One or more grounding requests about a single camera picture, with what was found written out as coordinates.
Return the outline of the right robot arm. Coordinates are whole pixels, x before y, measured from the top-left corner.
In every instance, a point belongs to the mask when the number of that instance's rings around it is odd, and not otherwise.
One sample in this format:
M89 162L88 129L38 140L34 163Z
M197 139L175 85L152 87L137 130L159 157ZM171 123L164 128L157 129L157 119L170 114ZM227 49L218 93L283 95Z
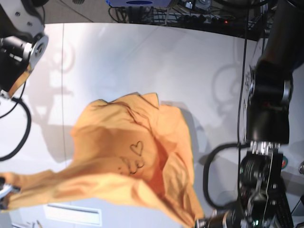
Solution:
M31 114L16 91L25 88L26 81L43 56L48 35L45 34L45 0L2 0L0 2L0 96L20 105L27 116L25 133L16 148L1 157L1 162L13 158L25 144L31 129Z

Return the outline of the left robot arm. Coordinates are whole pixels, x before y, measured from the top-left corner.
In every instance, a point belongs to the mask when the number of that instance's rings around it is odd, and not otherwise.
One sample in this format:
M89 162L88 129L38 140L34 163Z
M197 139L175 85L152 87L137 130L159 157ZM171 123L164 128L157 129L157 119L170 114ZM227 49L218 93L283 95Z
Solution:
M242 75L238 109L246 113L243 141L222 144L209 153L203 193L216 215L196 220L197 228L292 228L292 213L281 176L282 145L289 143L293 72L304 62L304 3L280 0L268 42L256 66ZM246 149L238 159L237 199L215 204L209 195L209 169L225 149Z

